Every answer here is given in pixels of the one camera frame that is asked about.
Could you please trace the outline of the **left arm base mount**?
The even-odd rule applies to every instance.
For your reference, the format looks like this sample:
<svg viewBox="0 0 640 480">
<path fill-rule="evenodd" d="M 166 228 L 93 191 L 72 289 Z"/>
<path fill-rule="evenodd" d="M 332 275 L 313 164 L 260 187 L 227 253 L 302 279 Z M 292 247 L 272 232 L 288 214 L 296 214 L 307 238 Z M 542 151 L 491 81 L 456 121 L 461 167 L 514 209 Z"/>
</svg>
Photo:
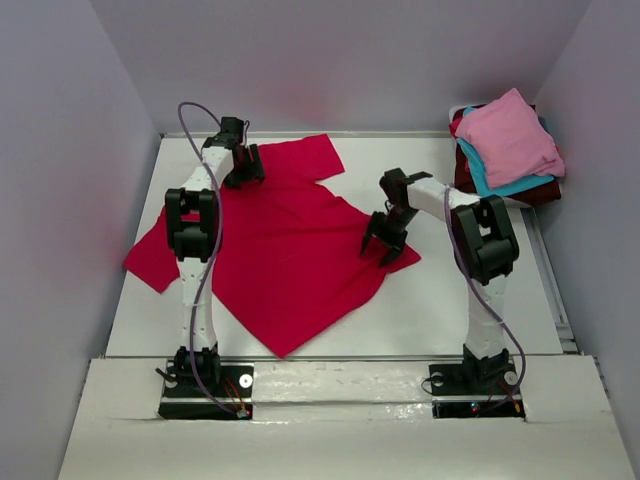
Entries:
<svg viewBox="0 0 640 480">
<path fill-rule="evenodd" d="M 248 421 L 253 419 L 255 368 L 251 363 L 223 362 L 216 385 L 203 379 L 208 393 L 196 380 L 178 380 L 173 361 L 156 372 L 163 378 L 158 415 L 165 420 Z"/>
</svg>

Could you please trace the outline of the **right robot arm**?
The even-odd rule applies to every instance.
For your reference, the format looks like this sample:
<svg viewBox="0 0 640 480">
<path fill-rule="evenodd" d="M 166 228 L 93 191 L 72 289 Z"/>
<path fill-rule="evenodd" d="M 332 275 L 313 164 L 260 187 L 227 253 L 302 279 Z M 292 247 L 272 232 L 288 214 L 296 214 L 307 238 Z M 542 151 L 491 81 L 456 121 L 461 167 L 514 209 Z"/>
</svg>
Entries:
<svg viewBox="0 0 640 480">
<path fill-rule="evenodd" d="M 502 315 L 508 277 L 519 258 L 519 244 L 504 200 L 479 197 L 436 180 L 427 172 L 407 175 L 386 171 L 379 181 L 387 201 L 371 215 L 361 247 L 372 239 L 385 248 L 381 266 L 405 250 L 407 227 L 418 212 L 443 221 L 454 260 L 468 287 L 468 329 L 458 363 L 433 364 L 427 393 L 445 396 L 489 396 L 501 388 L 516 390 L 519 377 L 507 344 L 515 339 Z"/>
</svg>

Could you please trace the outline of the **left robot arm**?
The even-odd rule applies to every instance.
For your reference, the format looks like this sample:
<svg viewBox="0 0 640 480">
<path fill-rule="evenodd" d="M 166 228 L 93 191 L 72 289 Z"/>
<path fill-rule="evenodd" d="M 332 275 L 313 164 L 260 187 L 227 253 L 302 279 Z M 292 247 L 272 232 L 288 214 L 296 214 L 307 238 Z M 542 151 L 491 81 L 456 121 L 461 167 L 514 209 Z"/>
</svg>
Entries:
<svg viewBox="0 0 640 480">
<path fill-rule="evenodd" d="M 182 285 L 182 340 L 167 371 L 169 381 L 212 398 L 221 383 L 218 339 L 212 319 L 212 273 L 222 244 L 221 192 L 225 185 L 263 181 L 255 145 L 246 143 L 250 122 L 221 118 L 219 132 L 196 151 L 200 165 L 165 193 L 167 243 Z"/>
</svg>

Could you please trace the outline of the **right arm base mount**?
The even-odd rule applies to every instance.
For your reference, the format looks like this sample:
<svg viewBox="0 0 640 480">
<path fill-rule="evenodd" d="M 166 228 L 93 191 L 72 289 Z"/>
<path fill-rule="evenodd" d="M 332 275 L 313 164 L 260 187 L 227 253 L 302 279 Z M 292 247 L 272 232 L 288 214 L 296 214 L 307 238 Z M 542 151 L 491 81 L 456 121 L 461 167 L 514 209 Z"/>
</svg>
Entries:
<svg viewBox="0 0 640 480">
<path fill-rule="evenodd" d="M 428 376 L 420 387 L 430 396 L 435 419 L 525 419 L 525 408 L 519 391 L 515 367 L 490 376 L 479 383 L 464 381 L 461 364 L 441 363 L 429 366 Z"/>
</svg>

